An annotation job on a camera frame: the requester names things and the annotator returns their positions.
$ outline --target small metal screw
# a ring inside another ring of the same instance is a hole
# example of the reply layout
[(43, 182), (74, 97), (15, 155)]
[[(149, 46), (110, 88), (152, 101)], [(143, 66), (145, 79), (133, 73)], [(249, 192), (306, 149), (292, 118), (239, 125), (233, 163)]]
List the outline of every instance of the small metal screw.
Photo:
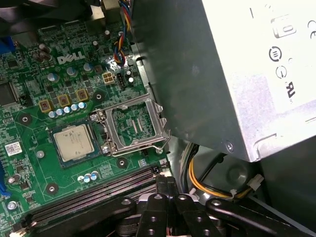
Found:
[(158, 149), (156, 149), (156, 153), (157, 153), (158, 155), (161, 155), (161, 154), (163, 153), (163, 150), (158, 150)]
[(187, 196), (185, 196), (185, 195), (180, 195), (178, 198), (181, 199), (181, 200), (185, 200), (185, 199), (187, 199)]
[(98, 115), (97, 114), (90, 115), (90, 120), (91, 121), (97, 121), (98, 120)]
[(122, 201), (122, 204), (123, 204), (123, 205), (130, 205), (131, 202), (130, 202), (130, 200), (128, 200), (128, 199), (124, 199), (124, 200)]
[(107, 154), (107, 153), (109, 153), (110, 152), (110, 148), (108, 147), (108, 146), (103, 146), (102, 147), (102, 153), (103, 154)]
[(156, 195), (156, 196), (154, 196), (154, 199), (162, 199), (162, 196)]
[(234, 147), (230, 141), (226, 141), (226, 148), (229, 152), (234, 152)]
[(219, 205), (221, 205), (222, 203), (221, 203), (219, 200), (213, 200), (213, 201), (212, 201), (212, 204), (213, 204), (214, 206), (219, 206)]
[(15, 201), (11, 201), (8, 203), (8, 210), (15, 210), (17, 208), (18, 204)]

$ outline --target yellow wire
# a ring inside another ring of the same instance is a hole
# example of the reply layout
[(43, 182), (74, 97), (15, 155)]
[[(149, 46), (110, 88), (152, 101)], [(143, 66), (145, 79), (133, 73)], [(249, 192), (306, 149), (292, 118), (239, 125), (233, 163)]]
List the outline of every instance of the yellow wire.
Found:
[[(198, 189), (200, 189), (201, 191), (204, 191), (208, 194), (212, 194), (214, 196), (217, 196), (217, 197), (220, 197), (220, 198), (231, 198), (231, 196), (228, 196), (228, 195), (225, 195), (225, 194), (221, 194), (221, 193), (218, 193), (218, 192), (213, 192), (213, 191), (210, 191), (208, 189), (206, 189), (204, 186), (202, 186), (196, 179), (195, 175), (194, 175), (194, 169), (193, 169), (193, 159), (191, 160), (190, 164), (189, 164), (189, 177), (190, 177), (190, 180), (191, 182), (193, 183), (193, 185), (195, 187), (197, 187)], [(251, 190), (251, 188), (243, 191), (242, 193), (236, 195), (237, 198), (243, 198), (244, 196), (247, 195), (247, 193)]]

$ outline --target chip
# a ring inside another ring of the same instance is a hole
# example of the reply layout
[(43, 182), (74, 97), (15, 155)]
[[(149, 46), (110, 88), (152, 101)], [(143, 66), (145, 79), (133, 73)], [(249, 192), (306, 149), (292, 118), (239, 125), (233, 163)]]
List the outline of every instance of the chip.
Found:
[(68, 95), (66, 95), (66, 94), (65, 95), (59, 95), (57, 98), (58, 98), (59, 105), (61, 107), (65, 107), (65, 106), (71, 105), (71, 101), (70, 101)]
[(77, 90), (76, 95), (79, 101), (85, 101), (89, 99), (88, 93), (85, 89)]
[(43, 113), (48, 113), (53, 110), (49, 100), (40, 101), (39, 108)]
[(48, 92), (53, 92), (54, 91), (54, 88), (51, 85), (49, 85), (46, 89), (47, 89)]
[(18, 65), (18, 62), (16, 60), (11, 60), (11, 61), (8, 61), (8, 66), (9, 66), (9, 68), (14, 68), (14, 67), (17, 67), (19, 65)]
[(51, 138), (63, 168), (101, 154), (89, 121), (80, 121), (50, 131)]
[(16, 95), (11, 84), (0, 84), (0, 105), (5, 106), (16, 102)]
[(103, 78), (103, 81), (104, 81), (105, 85), (111, 85), (111, 84), (115, 83), (114, 77), (113, 77), (111, 72), (103, 73), (102, 74), (102, 78)]

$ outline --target blue connector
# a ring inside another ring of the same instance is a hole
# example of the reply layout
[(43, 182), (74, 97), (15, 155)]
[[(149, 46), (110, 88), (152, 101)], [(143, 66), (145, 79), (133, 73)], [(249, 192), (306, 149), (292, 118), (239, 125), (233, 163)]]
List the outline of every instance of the blue connector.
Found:
[(3, 196), (11, 196), (11, 193), (6, 191), (6, 186), (4, 183), (4, 169), (0, 161), (0, 194)]

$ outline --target white sticker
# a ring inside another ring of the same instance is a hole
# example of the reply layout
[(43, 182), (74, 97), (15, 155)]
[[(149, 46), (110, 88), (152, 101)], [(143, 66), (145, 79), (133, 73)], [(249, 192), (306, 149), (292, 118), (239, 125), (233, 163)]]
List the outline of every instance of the white sticker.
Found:
[(8, 156), (13, 156), (22, 153), (22, 148), (19, 142), (14, 142), (5, 146)]

